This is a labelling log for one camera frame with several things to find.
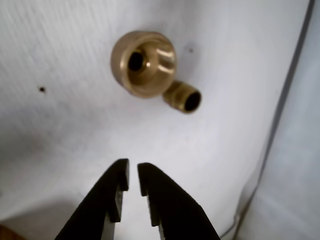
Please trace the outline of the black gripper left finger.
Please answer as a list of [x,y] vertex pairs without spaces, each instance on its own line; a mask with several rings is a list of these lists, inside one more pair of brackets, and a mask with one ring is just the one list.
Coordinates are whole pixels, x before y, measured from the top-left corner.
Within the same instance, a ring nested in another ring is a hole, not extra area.
[[116,160],[99,178],[56,240],[113,240],[121,221],[123,192],[129,190],[129,160]]

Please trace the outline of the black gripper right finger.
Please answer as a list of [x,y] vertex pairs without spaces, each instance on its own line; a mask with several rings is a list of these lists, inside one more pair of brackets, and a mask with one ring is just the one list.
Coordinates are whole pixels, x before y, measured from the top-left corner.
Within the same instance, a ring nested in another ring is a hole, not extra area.
[[137,165],[140,192],[150,221],[162,240],[219,240],[203,208],[173,179],[151,163]]

